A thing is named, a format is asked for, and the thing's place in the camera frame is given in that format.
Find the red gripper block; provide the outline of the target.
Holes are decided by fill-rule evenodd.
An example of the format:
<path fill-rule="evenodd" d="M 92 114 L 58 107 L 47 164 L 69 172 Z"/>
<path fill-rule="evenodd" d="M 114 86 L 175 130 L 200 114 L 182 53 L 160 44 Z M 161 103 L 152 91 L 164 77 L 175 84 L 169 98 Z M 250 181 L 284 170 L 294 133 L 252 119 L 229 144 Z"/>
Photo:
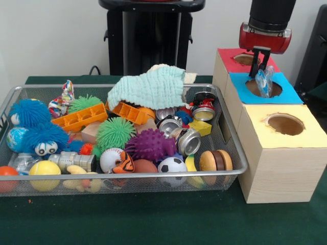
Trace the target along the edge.
<path fill-rule="evenodd" d="M 253 60 L 249 76 L 255 78 L 258 72 L 260 50 L 254 48 L 255 46 L 270 49 L 261 50 L 264 58 L 260 64 L 260 69 L 265 70 L 270 57 L 270 52 L 273 54 L 283 54 L 287 50 L 291 38 L 292 30 L 289 28 L 279 33 L 266 33 L 253 29 L 247 22 L 243 22 L 240 26 L 239 47 L 253 52 Z"/>

